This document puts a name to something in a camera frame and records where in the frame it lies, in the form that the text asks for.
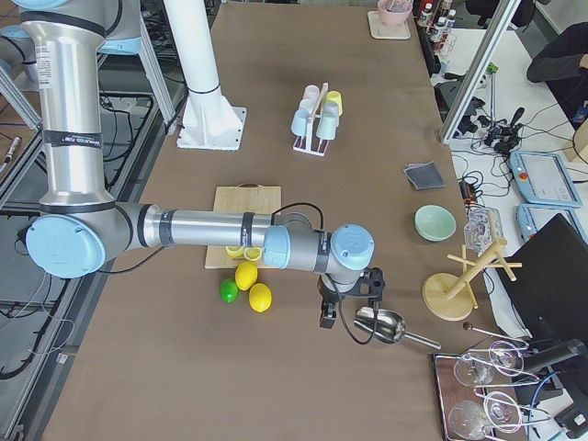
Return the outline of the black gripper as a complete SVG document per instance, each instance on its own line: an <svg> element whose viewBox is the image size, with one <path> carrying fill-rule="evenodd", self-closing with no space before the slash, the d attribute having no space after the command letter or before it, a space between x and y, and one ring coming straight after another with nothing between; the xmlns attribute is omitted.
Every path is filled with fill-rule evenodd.
<svg viewBox="0 0 588 441"><path fill-rule="evenodd" d="M318 290L325 303L336 303L347 298L367 300L369 303L381 303L384 291L383 272L378 267L363 270L357 281L347 291L338 282L330 282L326 275L319 276Z"/></svg>

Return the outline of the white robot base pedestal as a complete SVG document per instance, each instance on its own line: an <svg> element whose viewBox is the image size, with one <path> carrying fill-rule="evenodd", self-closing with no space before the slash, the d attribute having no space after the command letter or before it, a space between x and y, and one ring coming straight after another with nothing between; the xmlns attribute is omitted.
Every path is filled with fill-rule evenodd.
<svg viewBox="0 0 588 441"><path fill-rule="evenodd" d="M164 3L187 85L187 101L177 146L237 151L246 119L221 92L206 8L202 1Z"/></svg>

